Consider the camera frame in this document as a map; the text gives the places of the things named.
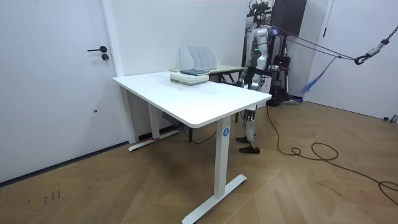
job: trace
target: white door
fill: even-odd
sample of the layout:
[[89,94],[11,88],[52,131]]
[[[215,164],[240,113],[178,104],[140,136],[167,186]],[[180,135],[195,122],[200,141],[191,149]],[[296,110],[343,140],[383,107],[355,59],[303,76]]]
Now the white door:
[[[352,57],[378,46],[398,26],[396,0],[335,0],[322,45]],[[333,59],[319,54],[314,77]],[[377,118],[398,114],[398,34],[358,66],[336,60],[305,100]]]
[[0,21],[0,182],[127,140],[112,62],[87,52],[109,47],[100,0],[0,1]]

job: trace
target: baseboard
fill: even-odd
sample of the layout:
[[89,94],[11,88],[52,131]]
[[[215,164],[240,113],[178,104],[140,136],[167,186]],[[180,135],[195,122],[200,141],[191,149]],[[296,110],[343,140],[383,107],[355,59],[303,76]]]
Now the baseboard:
[[122,143],[116,144],[114,146],[106,147],[106,148],[101,149],[99,151],[95,151],[95,152],[86,154],[84,156],[80,156],[80,157],[77,157],[77,158],[74,158],[74,159],[70,159],[68,161],[61,162],[59,164],[55,164],[55,165],[52,165],[50,167],[46,167],[46,168],[41,169],[41,170],[38,170],[38,171],[35,171],[35,172],[31,172],[29,174],[22,175],[20,177],[16,177],[16,178],[13,178],[11,180],[7,180],[7,181],[4,181],[4,182],[1,182],[0,183],[0,188],[4,187],[4,186],[7,186],[7,185],[10,185],[10,184],[14,184],[16,182],[19,182],[19,181],[22,181],[22,180],[25,180],[25,179],[28,179],[28,178],[31,178],[31,177],[35,177],[35,176],[40,175],[40,174],[44,174],[44,173],[46,173],[48,171],[51,171],[51,170],[54,170],[54,169],[58,169],[60,167],[72,164],[74,162],[78,162],[80,160],[87,159],[87,158],[90,158],[92,156],[96,156],[98,154],[104,153],[104,152],[108,152],[108,151],[110,151],[112,149],[116,149],[118,147],[121,147],[121,146],[124,146],[124,145],[127,145],[127,144],[129,144],[129,142],[127,142],[127,141],[126,142],[122,142]]

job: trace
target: door handle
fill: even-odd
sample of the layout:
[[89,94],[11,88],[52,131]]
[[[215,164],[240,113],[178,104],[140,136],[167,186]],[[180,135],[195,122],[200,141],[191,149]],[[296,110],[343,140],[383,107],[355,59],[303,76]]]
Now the door handle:
[[92,49],[92,50],[87,50],[88,52],[92,52],[92,51],[100,51],[102,53],[106,53],[108,51],[108,49],[105,46],[101,46],[99,49]]

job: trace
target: white desk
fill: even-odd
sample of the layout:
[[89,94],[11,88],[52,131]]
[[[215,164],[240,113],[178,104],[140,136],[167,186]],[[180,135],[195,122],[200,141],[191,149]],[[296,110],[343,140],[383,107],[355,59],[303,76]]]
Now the white desk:
[[182,220],[183,224],[192,224],[247,179],[239,175],[226,184],[231,115],[267,101],[271,99],[271,95],[214,82],[185,86],[171,82],[170,73],[159,72],[113,79],[127,91],[148,102],[153,137],[149,142],[138,144],[138,147],[178,132],[159,135],[158,109],[191,128],[200,128],[217,121],[214,196]]

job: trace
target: parquet floor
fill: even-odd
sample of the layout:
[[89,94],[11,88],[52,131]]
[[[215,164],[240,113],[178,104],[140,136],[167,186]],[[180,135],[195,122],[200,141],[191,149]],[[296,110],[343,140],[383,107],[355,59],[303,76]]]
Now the parquet floor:
[[[297,146],[312,156],[311,143],[324,142],[340,151],[337,164],[398,182],[398,124],[311,103],[270,108],[270,114],[282,150]],[[215,124],[195,130],[195,139],[214,131]],[[228,181],[238,174],[248,180],[198,223],[398,223],[398,207],[376,183],[277,152],[264,109],[257,113],[260,155],[238,152],[244,144],[233,139],[242,134],[240,124],[232,123]],[[215,144],[215,138],[189,144],[178,134],[136,152],[120,147],[8,185],[0,189],[0,223],[181,223],[212,195]]]

